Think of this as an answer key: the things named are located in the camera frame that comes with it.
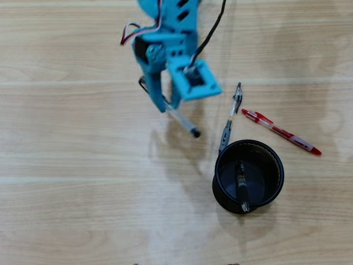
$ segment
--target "wooden table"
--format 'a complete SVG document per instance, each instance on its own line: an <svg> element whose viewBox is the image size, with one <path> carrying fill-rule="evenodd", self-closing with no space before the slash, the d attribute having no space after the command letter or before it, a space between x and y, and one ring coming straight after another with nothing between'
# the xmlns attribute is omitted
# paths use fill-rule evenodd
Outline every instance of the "wooden table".
<svg viewBox="0 0 353 265"><path fill-rule="evenodd" d="M221 0L203 0L200 33ZM353 3L228 0L203 57L225 92L161 114L123 26L137 2L0 3L0 260L5 265L353 264ZM319 148L237 116L232 141L282 159L269 206L236 216L211 181L229 101ZM168 84L168 77L163 77Z"/></svg>

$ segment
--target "red and white pen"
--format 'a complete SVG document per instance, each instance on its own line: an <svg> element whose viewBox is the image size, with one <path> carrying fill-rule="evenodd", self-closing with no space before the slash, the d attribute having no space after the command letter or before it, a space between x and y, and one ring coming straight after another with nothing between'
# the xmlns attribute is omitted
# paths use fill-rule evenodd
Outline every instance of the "red and white pen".
<svg viewBox="0 0 353 265"><path fill-rule="evenodd" d="M279 128L271 120L269 120L268 118L266 118L262 114L260 114L258 112L247 111L246 109L242 109L242 113L245 114L246 117L253 120L254 122L265 126L266 128L270 129L271 131L274 131L275 133L281 135L282 137L286 138L288 141L307 150L308 152L313 153L318 156L321 155L321 152L317 148L315 148L313 145L309 144L308 142L305 142L303 139L299 138L298 136L295 136L294 134L290 134L289 132Z"/></svg>

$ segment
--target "pen holder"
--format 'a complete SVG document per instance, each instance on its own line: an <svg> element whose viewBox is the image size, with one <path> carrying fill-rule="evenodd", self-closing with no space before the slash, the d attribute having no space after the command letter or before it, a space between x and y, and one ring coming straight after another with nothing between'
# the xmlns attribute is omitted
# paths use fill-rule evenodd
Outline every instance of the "pen holder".
<svg viewBox="0 0 353 265"><path fill-rule="evenodd" d="M218 203L232 213L244 213L237 198L237 160L244 164L250 212L271 203L284 183L283 165L270 147L255 140L236 141L218 156L212 182Z"/></svg>

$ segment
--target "robotic arm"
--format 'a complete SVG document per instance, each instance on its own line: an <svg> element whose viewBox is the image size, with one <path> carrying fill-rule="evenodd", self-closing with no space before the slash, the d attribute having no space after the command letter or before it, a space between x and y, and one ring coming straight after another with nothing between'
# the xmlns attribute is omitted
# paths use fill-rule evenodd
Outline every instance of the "robotic arm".
<svg viewBox="0 0 353 265"><path fill-rule="evenodd" d="M197 7L199 0L138 0L140 7L156 21L156 26L140 28L125 36L121 45L134 38L132 47L143 77L139 83L160 112L169 111L195 137L200 132L178 111L180 103L222 93L215 77L198 54L206 46L224 12L206 40L197 48ZM161 72L168 70L172 78L170 102L162 95Z"/></svg>

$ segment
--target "black cable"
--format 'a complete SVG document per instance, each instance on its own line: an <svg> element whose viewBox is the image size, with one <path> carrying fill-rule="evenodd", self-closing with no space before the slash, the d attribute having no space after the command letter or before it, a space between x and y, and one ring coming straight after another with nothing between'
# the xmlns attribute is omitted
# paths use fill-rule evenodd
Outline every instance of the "black cable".
<svg viewBox="0 0 353 265"><path fill-rule="evenodd" d="M212 38L213 33L215 32L216 28L218 27L218 24L221 21L221 18L223 16L224 13L224 9L226 8L226 1L227 0L223 0L222 3L222 8L221 8L221 12L218 15L218 18L215 22L215 24L213 25L212 29L210 30L210 32L208 33L206 39L204 40L204 42L196 49L195 53L193 54L193 56L191 57L191 66L194 65L196 58L198 57L198 55L200 53L202 53L203 49L206 47L206 45L208 44L208 42L210 41L210 39Z"/></svg>

